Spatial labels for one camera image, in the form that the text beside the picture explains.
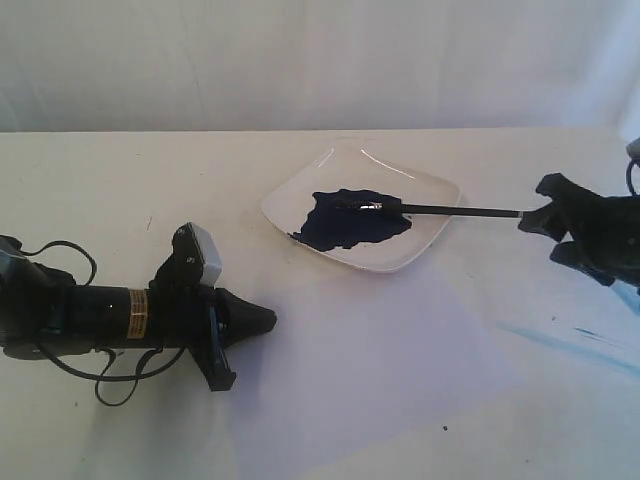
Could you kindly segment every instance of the square plate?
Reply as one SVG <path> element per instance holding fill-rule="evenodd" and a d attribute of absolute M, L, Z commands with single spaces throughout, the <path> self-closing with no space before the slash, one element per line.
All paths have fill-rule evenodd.
<path fill-rule="evenodd" d="M 348 145 L 327 150 L 274 190 L 262 201 L 262 212 L 290 236 L 300 231 L 307 215 L 314 209 L 314 192 L 335 192 L 341 188 L 373 190 L 414 204 L 456 206 L 461 196 L 458 186 L 448 180 L 394 165 L 364 148 Z M 411 263 L 431 245 L 451 218 L 408 217 L 412 222 L 410 229 L 380 243 L 363 242 L 350 249 L 336 247 L 326 252 L 301 245 L 355 268 L 394 272 Z"/>

